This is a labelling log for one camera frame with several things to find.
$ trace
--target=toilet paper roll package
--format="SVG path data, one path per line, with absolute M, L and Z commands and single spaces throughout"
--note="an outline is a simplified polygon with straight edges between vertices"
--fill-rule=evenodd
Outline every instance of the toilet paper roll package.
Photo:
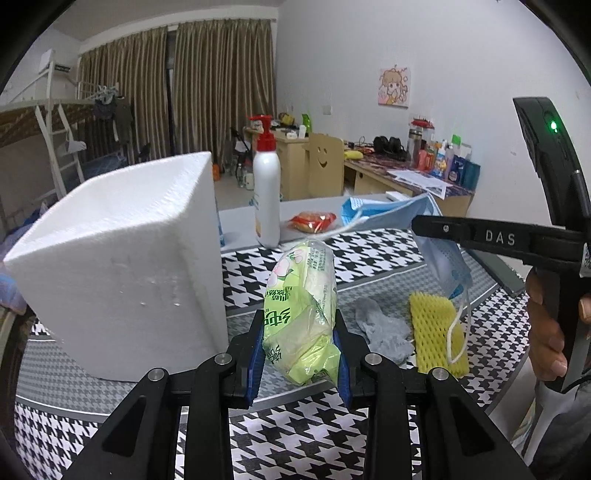
M 336 281 L 330 247 L 305 241 L 283 255 L 269 277 L 264 312 L 267 360 L 298 385 L 314 377 L 337 383 L 340 351 L 332 336 Z
M 4 263 L 57 344 L 95 377 L 173 374 L 228 347 L 210 153 L 87 180 Z

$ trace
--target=blue gripper pad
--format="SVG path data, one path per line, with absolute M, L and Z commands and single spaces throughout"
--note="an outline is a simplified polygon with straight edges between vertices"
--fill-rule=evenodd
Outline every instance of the blue gripper pad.
M 261 386 L 262 369 L 265 366 L 265 351 L 262 349 L 263 331 L 264 327 L 261 325 L 255 347 L 252 351 L 251 361 L 248 365 L 248 389 L 246 391 L 246 400 L 250 407 L 252 407 L 252 403 L 258 396 L 258 391 Z
M 351 389 L 349 385 L 349 365 L 347 363 L 347 359 L 343 354 L 343 350 L 340 345 L 339 334 L 337 333 L 336 329 L 333 329 L 333 342 L 335 343 L 336 347 L 340 350 L 340 359 L 339 359 L 339 378 L 337 384 L 337 390 L 339 392 L 339 397 L 345 404 L 345 407 L 349 408 L 351 405 Z

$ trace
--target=canvas painting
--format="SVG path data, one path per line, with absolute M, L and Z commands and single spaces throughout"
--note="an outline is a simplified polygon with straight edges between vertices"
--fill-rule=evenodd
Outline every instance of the canvas painting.
M 378 104 L 408 108 L 410 93 L 410 69 L 394 65 L 391 69 L 380 70 Z

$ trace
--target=crumpled gray cloth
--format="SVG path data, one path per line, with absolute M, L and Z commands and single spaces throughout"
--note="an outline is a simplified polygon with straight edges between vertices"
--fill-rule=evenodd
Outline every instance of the crumpled gray cloth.
M 414 352 L 408 338 L 411 330 L 404 319 L 386 317 L 378 303 L 372 299 L 355 302 L 355 322 L 369 341 L 372 352 L 389 358 L 400 365 Z

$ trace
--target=bed ladder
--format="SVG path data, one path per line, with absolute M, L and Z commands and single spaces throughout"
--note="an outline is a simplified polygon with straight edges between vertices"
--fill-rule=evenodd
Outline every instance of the bed ladder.
M 54 146 L 53 137 L 54 135 L 58 135 L 61 133 L 66 133 L 66 138 L 68 141 L 74 140 L 74 135 L 72 134 L 72 128 L 68 123 L 66 118 L 66 113 L 64 108 L 62 107 L 61 103 L 57 105 L 57 112 L 60 115 L 61 123 L 63 124 L 64 128 L 62 130 L 53 131 L 53 98 L 51 97 L 51 84 L 53 82 L 53 73 L 56 66 L 56 62 L 53 59 L 53 56 L 50 59 L 49 67 L 47 69 L 47 103 L 46 103 L 46 115 L 43 118 L 43 114 L 41 113 L 41 109 L 37 105 L 35 107 L 35 117 L 37 118 L 37 123 L 39 124 L 39 129 L 41 129 L 41 133 L 47 145 L 47 152 L 49 153 L 49 163 L 51 167 L 51 176 L 53 178 L 53 184 L 56 187 L 56 195 L 57 199 L 61 200 L 63 197 L 66 196 L 66 186 L 64 184 L 64 179 L 62 176 L 62 171 L 66 170 L 67 168 L 76 167 L 76 171 L 78 173 L 78 178 L 80 179 L 80 183 L 84 182 L 84 174 L 82 173 L 82 168 L 80 166 L 80 160 L 78 159 L 78 152 L 74 152 L 72 154 L 74 160 L 62 167 L 60 167 L 57 161 L 57 154 L 56 149 Z

